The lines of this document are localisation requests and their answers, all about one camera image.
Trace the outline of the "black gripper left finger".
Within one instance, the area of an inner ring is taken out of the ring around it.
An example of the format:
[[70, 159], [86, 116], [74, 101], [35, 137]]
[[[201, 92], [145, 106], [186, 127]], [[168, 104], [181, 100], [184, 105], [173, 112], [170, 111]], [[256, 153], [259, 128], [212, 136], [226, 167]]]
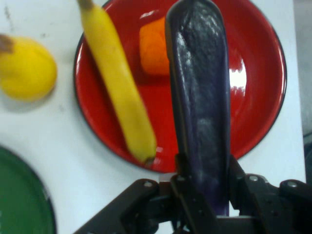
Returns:
[[139, 179], [82, 225], [77, 234], [154, 234], [170, 221], [175, 234], [217, 231], [216, 216], [191, 182], [187, 157], [175, 157], [177, 174], [168, 182]]

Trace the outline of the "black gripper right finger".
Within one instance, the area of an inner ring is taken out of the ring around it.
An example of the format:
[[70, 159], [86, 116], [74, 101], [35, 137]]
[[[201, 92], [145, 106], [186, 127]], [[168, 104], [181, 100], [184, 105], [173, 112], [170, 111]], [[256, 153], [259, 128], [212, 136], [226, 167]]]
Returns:
[[261, 175], [247, 174], [232, 156], [229, 164], [229, 200], [240, 216], [255, 221], [255, 233], [310, 234], [312, 187], [289, 179], [279, 187]]

